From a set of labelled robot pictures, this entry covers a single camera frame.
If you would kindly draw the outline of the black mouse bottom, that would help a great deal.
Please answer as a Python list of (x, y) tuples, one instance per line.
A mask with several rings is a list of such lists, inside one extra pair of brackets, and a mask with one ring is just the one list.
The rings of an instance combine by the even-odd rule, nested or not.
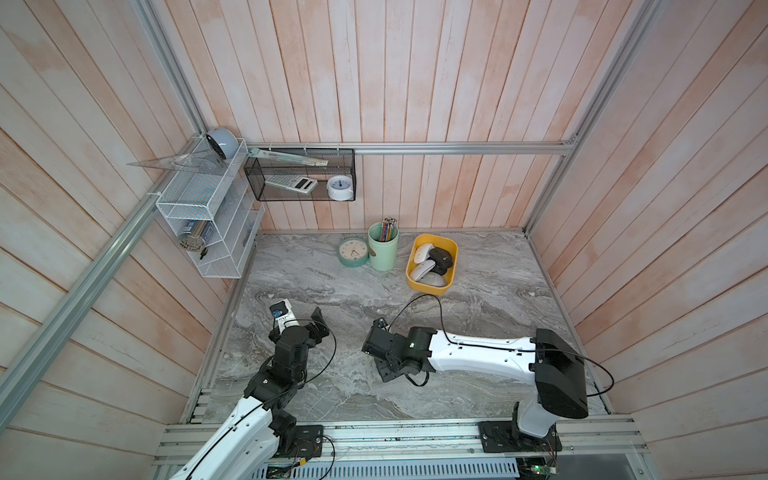
[(440, 247), (433, 247), (429, 251), (428, 259), (434, 262), (432, 271), (438, 275), (445, 275), (454, 266), (453, 256)]

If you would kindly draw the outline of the yellow storage box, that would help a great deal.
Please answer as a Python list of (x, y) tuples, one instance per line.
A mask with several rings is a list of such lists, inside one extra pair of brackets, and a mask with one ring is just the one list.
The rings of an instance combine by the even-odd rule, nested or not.
[[(440, 247), (442, 249), (445, 249), (454, 258), (454, 266), (451, 269), (449, 269), (445, 275), (442, 275), (447, 282), (447, 285), (443, 288), (435, 288), (432, 286), (424, 285), (420, 282), (413, 282), (412, 280), (409, 279), (409, 274), (417, 265), (413, 262), (414, 252), (421, 244), (424, 244), (424, 243), (432, 243), (434, 247)], [(409, 260), (406, 266), (406, 278), (409, 286), (413, 290), (421, 293), (427, 293), (427, 294), (432, 294), (436, 296), (443, 295), (444, 293), (447, 292), (447, 290), (452, 286), (454, 282), (456, 271), (457, 271), (458, 254), (459, 254), (458, 244), (454, 240), (448, 237), (433, 235), (433, 234), (421, 234), (417, 236), (412, 246)]]

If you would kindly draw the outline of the grey white mouse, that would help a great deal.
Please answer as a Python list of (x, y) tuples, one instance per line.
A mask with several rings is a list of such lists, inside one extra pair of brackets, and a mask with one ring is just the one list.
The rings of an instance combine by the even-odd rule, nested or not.
[(443, 288), (447, 285), (445, 278), (435, 272), (426, 273), (419, 282), (435, 288)]

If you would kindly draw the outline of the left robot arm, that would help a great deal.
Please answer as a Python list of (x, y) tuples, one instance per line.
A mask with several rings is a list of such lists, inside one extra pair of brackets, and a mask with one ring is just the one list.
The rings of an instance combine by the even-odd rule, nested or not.
[(286, 405), (310, 381), (309, 350), (331, 331), (320, 308), (297, 319), (287, 301), (271, 306), (274, 354), (249, 380), (227, 420), (183, 465), (175, 479), (253, 479), (258, 469), (296, 442), (296, 419)]

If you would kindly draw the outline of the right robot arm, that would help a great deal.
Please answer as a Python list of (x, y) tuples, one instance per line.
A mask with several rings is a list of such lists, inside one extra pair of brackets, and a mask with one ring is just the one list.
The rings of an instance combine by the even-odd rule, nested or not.
[(585, 360), (549, 329), (517, 339), (463, 336), (431, 327), (413, 327), (401, 335), (380, 319), (373, 322), (362, 352), (374, 359), (383, 382), (462, 371), (531, 386), (531, 395), (517, 404), (514, 414), (515, 432), (525, 437), (543, 439), (559, 420), (589, 416)]

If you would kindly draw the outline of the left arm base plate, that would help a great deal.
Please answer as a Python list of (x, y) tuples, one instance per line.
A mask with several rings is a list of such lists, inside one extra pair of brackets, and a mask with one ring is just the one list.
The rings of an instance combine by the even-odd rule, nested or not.
[(312, 459), (322, 455), (324, 427), (320, 424), (282, 426), (275, 433), (279, 443), (274, 458)]

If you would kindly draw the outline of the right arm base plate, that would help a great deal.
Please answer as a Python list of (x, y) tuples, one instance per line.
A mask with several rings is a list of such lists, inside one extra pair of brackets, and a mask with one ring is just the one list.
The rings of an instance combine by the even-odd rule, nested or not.
[(479, 438), (485, 453), (552, 453), (562, 450), (562, 443), (552, 426), (543, 438), (524, 434), (517, 420), (494, 420), (477, 423)]

